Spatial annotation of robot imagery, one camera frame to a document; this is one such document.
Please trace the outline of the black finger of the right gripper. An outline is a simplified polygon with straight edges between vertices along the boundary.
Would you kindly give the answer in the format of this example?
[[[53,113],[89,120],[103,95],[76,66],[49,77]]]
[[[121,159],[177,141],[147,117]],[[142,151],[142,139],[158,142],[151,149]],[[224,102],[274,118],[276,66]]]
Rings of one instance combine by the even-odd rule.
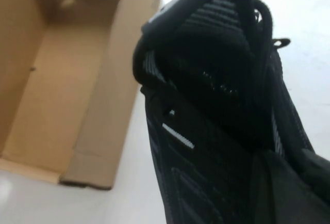
[[[254,223],[329,223],[329,184],[313,184],[276,154],[254,155]]]
[[[329,184],[329,161],[310,150],[302,150],[304,177],[313,184]]]

